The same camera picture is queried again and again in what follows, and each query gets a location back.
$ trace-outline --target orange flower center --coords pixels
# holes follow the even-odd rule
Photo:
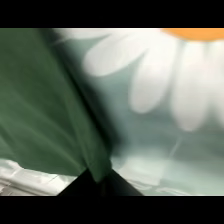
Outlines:
[[[177,37],[194,41],[224,39],[224,28],[162,28]]]

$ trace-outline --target daisy print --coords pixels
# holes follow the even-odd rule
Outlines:
[[[224,127],[223,28],[56,31],[62,41],[104,37],[83,59],[84,70],[92,76],[113,75],[142,56],[129,89],[129,104],[134,112],[143,114],[155,109],[171,87],[170,111],[182,130],[200,128],[211,107]]]

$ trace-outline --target flower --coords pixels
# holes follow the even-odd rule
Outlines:
[[[172,81],[171,112],[181,129],[198,129],[210,105],[224,126],[223,28],[60,28],[57,31],[64,39],[105,37],[83,60],[83,68],[93,76],[110,75],[143,55],[130,86],[129,102],[133,111],[148,113],[156,108]]]

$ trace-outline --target petal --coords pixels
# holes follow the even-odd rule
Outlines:
[[[211,82],[213,88],[212,102],[215,106],[216,114],[224,127],[224,42],[217,41],[211,44],[209,51],[210,71],[213,81]]]
[[[147,45],[138,32],[130,35],[117,33],[90,49],[84,58],[83,67],[91,75],[109,75],[133,62],[146,49]]]
[[[187,43],[176,74],[172,111],[185,131],[197,129],[207,114],[210,76],[206,69],[204,47],[203,43]]]
[[[139,66],[130,91],[131,108],[138,113],[154,109],[166,93],[178,48],[167,34],[149,40],[151,48]]]
[[[64,37],[63,40],[95,38],[111,33],[108,28],[54,28],[54,30]]]

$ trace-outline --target daisy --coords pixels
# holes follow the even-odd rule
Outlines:
[[[133,111],[155,109],[171,85],[171,113],[181,129],[198,129],[209,106],[224,126],[223,28],[56,30],[63,40],[102,37],[84,57],[83,68],[89,75],[113,74],[142,56],[129,91]]]

